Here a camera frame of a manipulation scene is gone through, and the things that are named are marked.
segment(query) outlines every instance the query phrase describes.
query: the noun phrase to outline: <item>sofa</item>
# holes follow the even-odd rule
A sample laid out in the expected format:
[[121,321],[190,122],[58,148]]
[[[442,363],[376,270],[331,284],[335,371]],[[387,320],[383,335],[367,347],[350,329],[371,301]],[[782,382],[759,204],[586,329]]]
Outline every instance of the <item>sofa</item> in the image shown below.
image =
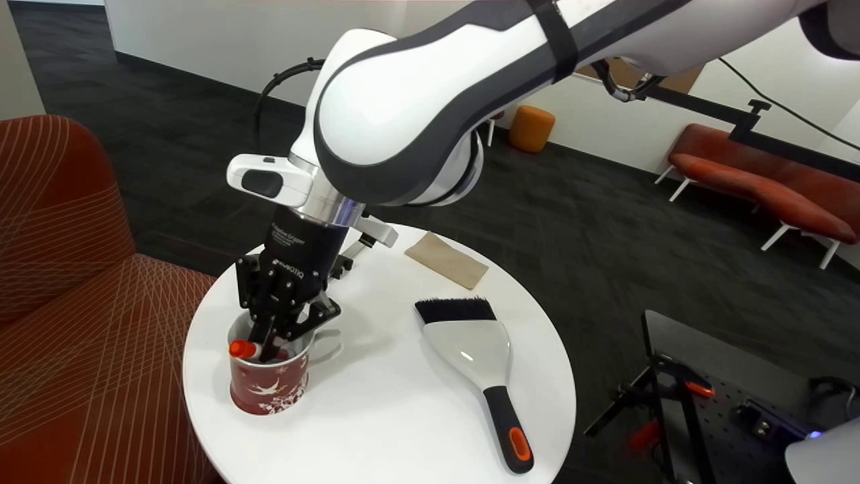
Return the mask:
[[788,231],[827,239],[820,268],[827,268],[840,245],[860,234],[860,183],[813,167],[738,144],[728,132],[687,122],[665,153],[669,171],[681,180],[669,202],[691,186],[703,186],[753,202],[780,218],[780,227],[759,245],[773,246]]
[[184,328],[210,284],[133,251],[88,129],[0,120],[2,481],[217,481],[180,387]]

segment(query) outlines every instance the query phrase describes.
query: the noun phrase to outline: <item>cable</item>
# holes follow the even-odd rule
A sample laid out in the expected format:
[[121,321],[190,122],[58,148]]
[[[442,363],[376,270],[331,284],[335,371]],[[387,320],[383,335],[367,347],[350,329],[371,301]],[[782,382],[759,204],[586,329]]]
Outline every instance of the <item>cable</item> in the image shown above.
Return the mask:
[[325,63],[325,58],[309,55],[305,61],[293,63],[293,67],[272,74],[272,79],[268,79],[266,89],[261,91],[258,108],[255,108],[255,113],[253,113],[253,139],[255,139],[255,149],[264,149],[261,122],[264,122],[264,108],[266,108],[268,94],[272,94],[280,83],[284,83],[288,77],[300,74],[300,73],[311,73],[311,70],[321,70],[321,63]]
[[738,79],[743,79],[759,100],[766,100],[766,102],[777,105],[780,110],[794,114],[797,120],[802,120],[806,125],[816,129],[820,134],[825,134],[825,137],[829,137],[829,139],[835,139],[835,141],[840,141],[840,144],[849,144],[849,148],[860,149],[856,141],[849,141],[849,139],[843,139],[843,137],[823,129],[820,122],[808,120],[808,117],[801,114],[797,110],[793,110],[793,108],[777,102],[773,97],[762,94],[762,91],[759,91],[741,70],[735,70],[728,58],[719,55],[719,61],[723,61]]

